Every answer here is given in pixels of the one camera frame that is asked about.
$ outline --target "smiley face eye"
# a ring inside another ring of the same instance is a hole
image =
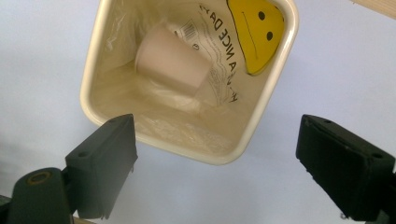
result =
[[[274,34],[272,32],[267,33],[267,40],[270,41],[274,37]]]
[[[265,13],[263,13],[262,11],[259,12],[259,19],[260,20],[265,20]]]

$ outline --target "yellow object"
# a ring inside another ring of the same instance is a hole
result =
[[[258,75],[282,38],[282,13],[266,0],[227,0],[227,4],[233,14],[247,72]]]

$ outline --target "black object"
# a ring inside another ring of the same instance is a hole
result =
[[[395,158],[340,125],[303,115],[296,156],[346,217],[396,217]]]
[[[108,218],[137,159],[134,117],[109,120],[66,156],[66,168],[46,168],[21,178],[10,203],[0,206],[0,223],[73,223]]]

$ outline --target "beige plastic bin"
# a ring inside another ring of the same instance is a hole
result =
[[[251,91],[248,100],[253,106],[233,105],[233,113],[221,106],[190,112],[167,105],[163,108],[161,105],[153,105],[152,108],[155,109],[150,111],[150,101],[132,100],[129,99],[134,97],[132,92],[124,93],[128,92],[128,83],[134,82],[132,75],[101,80],[103,74],[99,67],[103,62],[102,54],[106,43],[104,36],[108,32],[108,21],[114,17],[112,13],[115,2],[117,0],[102,0],[98,8],[80,93],[81,106],[86,116],[93,123],[101,125],[108,119],[133,113],[136,139],[140,142],[209,164],[221,165],[237,159],[245,151],[262,117],[297,35],[298,12],[294,2],[271,0],[283,13],[284,36],[275,56],[262,74],[253,77],[256,78],[254,86],[247,88],[247,91]],[[120,69],[126,69],[124,74],[129,73],[128,67]],[[179,121],[185,127],[175,124]]]

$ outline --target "yellow smiley face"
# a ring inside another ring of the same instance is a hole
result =
[[[227,0],[247,72],[258,75],[275,54],[284,31],[282,13],[266,0]]]

